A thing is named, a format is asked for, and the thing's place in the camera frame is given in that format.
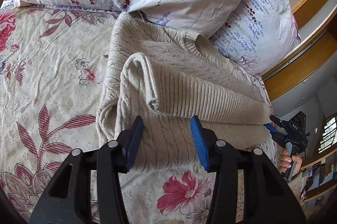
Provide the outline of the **person's right hand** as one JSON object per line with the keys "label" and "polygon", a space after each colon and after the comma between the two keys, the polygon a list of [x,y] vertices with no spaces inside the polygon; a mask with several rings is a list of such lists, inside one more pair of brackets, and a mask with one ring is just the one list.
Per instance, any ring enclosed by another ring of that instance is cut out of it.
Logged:
{"label": "person's right hand", "polygon": [[280,157],[278,170],[280,173],[285,173],[289,168],[293,167],[292,176],[297,175],[300,172],[302,166],[302,158],[299,155],[288,156],[288,150],[284,149]]}

